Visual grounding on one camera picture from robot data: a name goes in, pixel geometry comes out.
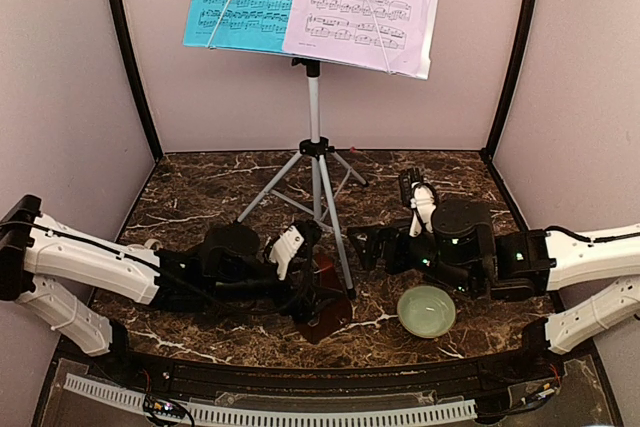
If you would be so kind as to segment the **brown wooden metronome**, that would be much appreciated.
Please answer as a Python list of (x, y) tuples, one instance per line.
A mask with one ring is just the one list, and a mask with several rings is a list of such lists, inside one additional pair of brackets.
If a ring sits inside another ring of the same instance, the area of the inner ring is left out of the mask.
[(314, 283), (309, 320), (296, 322), (302, 337), (311, 344), (318, 344), (338, 332), (353, 319), (353, 310), (346, 290), (343, 288), (333, 261), (324, 253), (314, 256)]

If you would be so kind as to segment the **grey folding music stand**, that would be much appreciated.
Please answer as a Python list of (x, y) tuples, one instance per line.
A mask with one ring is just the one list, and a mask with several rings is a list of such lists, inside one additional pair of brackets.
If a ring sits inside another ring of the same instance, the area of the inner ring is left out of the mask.
[(308, 212), (322, 228), (339, 234), (341, 227), (335, 206), (337, 189), (331, 184), (327, 166), (332, 150), (328, 140), (320, 132), (320, 67), (328, 61), (298, 57), (284, 51), (277, 55), (288, 56), (295, 64), (305, 68), (309, 92), (310, 136), (300, 144), (298, 156), (308, 157), (312, 167), (313, 204)]

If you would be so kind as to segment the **purple sheet music page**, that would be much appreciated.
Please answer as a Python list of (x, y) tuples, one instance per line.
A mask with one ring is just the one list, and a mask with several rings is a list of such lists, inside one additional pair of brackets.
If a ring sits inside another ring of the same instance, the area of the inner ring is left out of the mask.
[(438, 0), (293, 0), (284, 52), (425, 80)]

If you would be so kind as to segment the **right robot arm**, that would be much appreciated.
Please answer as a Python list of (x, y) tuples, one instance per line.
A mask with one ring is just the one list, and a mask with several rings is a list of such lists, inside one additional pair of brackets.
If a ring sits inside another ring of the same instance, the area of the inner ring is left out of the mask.
[(409, 222), (351, 227), (347, 236), (367, 270), (378, 263), (391, 275), (419, 270), (472, 298), (523, 301), (611, 280), (573, 308), (524, 329), (526, 346), (510, 360), (511, 373), (521, 381), (547, 367), (548, 350), (566, 354), (639, 312), (637, 225), (583, 234), (550, 226), (497, 236), (484, 204), (449, 199), (432, 211), (415, 208)]

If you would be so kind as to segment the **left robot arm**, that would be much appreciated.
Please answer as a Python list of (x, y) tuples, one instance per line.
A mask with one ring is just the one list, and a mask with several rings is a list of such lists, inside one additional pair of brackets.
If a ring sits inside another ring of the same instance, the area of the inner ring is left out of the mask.
[(280, 314), (312, 322), (339, 292), (319, 284), (313, 248), (321, 230), (296, 222), (266, 247), (239, 224), (213, 225), (182, 252), (148, 241), (121, 245), (76, 231), (22, 197), (1, 219), (1, 298), (24, 306), (72, 340), (120, 383), (141, 374), (121, 324), (92, 311), (60, 284), (68, 279), (155, 310)]

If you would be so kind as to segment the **pale green ceramic bowl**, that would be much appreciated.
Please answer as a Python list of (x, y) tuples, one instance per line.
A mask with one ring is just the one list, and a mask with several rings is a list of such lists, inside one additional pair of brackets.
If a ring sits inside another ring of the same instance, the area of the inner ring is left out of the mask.
[(396, 306), (399, 322), (411, 334), (433, 339), (447, 333), (456, 321), (456, 306), (442, 289), (420, 285), (406, 290)]

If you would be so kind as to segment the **cream printed mug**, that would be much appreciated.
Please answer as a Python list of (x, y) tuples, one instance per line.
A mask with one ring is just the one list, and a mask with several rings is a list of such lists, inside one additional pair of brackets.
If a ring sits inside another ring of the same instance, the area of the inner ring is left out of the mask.
[(143, 247), (146, 249), (150, 249), (150, 250), (159, 250), (163, 247), (162, 243), (159, 240), (156, 239), (148, 239), (144, 244)]

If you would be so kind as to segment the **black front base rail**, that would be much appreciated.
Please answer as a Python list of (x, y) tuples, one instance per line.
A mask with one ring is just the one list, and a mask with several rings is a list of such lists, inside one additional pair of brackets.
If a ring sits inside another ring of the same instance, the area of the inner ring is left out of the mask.
[(346, 397), (434, 392), (438, 397), (498, 397), (509, 387), (561, 374), (561, 387), (586, 384), (599, 394), (607, 380), (592, 342), (566, 357), (524, 357), (519, 351), (444, 362), (393, 367), (289, 369), (229, 366), (132, 352), (121, 365), (90, 358), (68, 340), (59, 341), (55, 361), (78, 362), (90, 374), (126, 387), (151, 387), (178, 398), (211, 399), (224, 392), (281, 396)]

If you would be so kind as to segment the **right black frame post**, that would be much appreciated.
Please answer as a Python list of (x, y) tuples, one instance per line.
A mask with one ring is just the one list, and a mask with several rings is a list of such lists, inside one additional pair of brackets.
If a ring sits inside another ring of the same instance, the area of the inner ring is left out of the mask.
[(525, 51), (529, 39), (536, 0), (521, 0), (518, 21), (503, 87), (498, 100), (495, 116), (489, 132), (485, 150), (490, 160), (495, 158), (506, 126), (512, 100), (515, 95)]

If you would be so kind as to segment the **black frame post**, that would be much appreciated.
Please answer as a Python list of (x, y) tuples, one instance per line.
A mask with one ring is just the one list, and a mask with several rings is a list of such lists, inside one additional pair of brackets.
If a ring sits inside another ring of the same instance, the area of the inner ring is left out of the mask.
[(503, 87), (498, 100), (495, 116), (489, 132), (485, 150), (490, 160), (495, 158), (506, 126), (512, 100), (515, 95), (525, 51), (529, 39), (536, 0), (521, 0), (518, 21)]
[(133, 43), (127, 22), (124, 0), (108, 0), (112, 21), (119, 45), (129, 88), (133, 97), (136, 112), (143, 133), (155, 162), (163, 158), (164, 152), (154, 125), (151, 110), (146, 98), (144, 86), (139, 72)]

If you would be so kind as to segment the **left black frame post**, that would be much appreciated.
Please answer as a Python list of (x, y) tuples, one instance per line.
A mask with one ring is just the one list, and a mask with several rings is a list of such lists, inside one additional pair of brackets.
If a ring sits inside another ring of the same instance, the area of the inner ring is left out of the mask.
[(144, 86), (139, 72), (133, 43), (127, 22), (124, 0), (108, 0), (112, 21), (119, 45), (129, 88), (133, 97), (136, 112), (143, 133), (155, 162), (163, 158), (164, 152), (154, 125), (151, 110), (146, 98)]

